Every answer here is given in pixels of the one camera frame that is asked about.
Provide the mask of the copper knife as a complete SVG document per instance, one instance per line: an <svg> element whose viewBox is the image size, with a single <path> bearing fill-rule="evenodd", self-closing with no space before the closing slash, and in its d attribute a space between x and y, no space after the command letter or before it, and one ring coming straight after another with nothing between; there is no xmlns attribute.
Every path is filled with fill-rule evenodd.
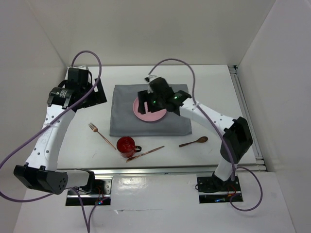
<svg viewBox="0 0 311 233"><path fill-rule="evenodd" d="M165 147L165 146L161 146L161 147L155 148L155 149L153 149L153 150L147 151L147 152L145 152L145 153L143 153L143 154L140 154L140 155L131 157L131 158L129 158L129 159L126 160L126 163L129 163L129 162L131 162L131 161L133 161L133 160L135 160L135 159L137 159L137 158L140 158L140 157L142 157L142 156L144 156L144 155L147 155L147 154L153 153L153 152L155 152L155 151L158 151L158 150L160 150L160 149L162 149L162 148L164 148L164 147Z"/></svg>

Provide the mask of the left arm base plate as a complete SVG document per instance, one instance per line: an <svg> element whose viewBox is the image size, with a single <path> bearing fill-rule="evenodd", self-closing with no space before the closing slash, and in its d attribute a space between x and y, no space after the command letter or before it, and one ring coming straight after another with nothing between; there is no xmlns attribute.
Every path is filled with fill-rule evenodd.
<svg viewBox="0 0 311 233"><path fill-rule="evenodd" d="M79 193L84 206L109 206L111 204L112 177L96 178L90 191L85 191L81 187L75 188ZM66 206L80 206L77 193L69 190L66 197Z"/></svg>

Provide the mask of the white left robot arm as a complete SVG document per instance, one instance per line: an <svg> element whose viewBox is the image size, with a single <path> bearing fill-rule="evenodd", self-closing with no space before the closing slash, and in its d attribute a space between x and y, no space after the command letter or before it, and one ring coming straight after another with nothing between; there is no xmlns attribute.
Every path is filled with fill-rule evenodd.
<svg viewBox="0 0 311 233"><path fill-rule="evenodd" d="M57 169L59 152L67 129L77 110L105 103L106 97L101 83L81 103L73 106L92 87L92 74L88 67L68 68L68 77L53 88L47 100L47 113L43 132L25 164L17 165L14 176L28 189L61 194L65 189L76 187L84 193L96 188L95 174L85 169Z"/></svg>

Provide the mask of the copper fork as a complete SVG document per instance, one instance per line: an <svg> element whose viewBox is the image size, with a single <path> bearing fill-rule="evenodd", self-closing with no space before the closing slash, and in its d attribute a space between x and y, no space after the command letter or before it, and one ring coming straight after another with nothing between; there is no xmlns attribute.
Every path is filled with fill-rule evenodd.
<svg viewBox="0 0 311 233"><path fill-rule="evenodd" d="M91 128L91 130L95 133L97 133L106 143L108 143L114 150L116 150L117 148L105 137L103 136L98 128L93 124L93 123L89 123L88 126Z"/></svg>

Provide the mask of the red enamel mug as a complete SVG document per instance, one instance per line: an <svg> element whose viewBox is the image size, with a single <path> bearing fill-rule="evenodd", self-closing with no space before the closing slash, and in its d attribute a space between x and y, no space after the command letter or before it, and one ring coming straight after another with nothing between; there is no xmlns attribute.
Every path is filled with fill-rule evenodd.
<svg viewBox="0 0 311 233"><path fill-rule="evenodd" d="M133 138L129 136L121 137L117 141L117 150L124 158L131 158L135 153L141 152L142 147L136 145Z"/></svg>

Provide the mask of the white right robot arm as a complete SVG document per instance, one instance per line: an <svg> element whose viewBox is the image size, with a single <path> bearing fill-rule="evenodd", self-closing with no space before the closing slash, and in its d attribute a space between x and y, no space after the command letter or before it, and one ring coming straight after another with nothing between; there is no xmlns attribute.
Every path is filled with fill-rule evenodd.
<svg viewBox="0 0 311 233"><path fill-rule="evenodd" d="M224 190L229 181L235 180L235 169L253 144L248 122L243 117L234 119L197 102L189 93L177 92L162 77L145 78L148 88L138 92L138 112L146 114L167 110L190 119L213 131L221 139L220 155L211 182L215 189Z"/></svg>

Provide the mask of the pink plate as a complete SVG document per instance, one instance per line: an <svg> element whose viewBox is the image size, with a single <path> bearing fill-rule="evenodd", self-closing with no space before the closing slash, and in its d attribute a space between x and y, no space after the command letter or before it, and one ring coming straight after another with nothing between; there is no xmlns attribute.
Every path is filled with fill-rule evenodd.
<svg viewBox="0 0 311 233"><path fill-rule="evenodd" d="M146 114L141 114L138 112L138 105L139 105L139 101L138 101L138 98L136 98L133 103L133 112L138 119L145 121L145 122L155 122L155 121L161 120L167 113L167 110L163 109L163 110L160 110L154 113L146 112Z"/></svg>

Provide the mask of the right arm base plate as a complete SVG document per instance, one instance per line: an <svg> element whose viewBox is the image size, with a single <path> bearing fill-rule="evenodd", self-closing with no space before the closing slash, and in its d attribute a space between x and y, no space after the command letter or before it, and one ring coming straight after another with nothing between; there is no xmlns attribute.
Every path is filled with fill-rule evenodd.
<svg viewBox="0 0 311 233"><path fill-rule="evenodd" d="M242 191L239 178L236 176L232 181L230 178L226 182L217 181L216 177L197 177L195 189L198 191L199 203L225 203L243 202Z"/></svg>

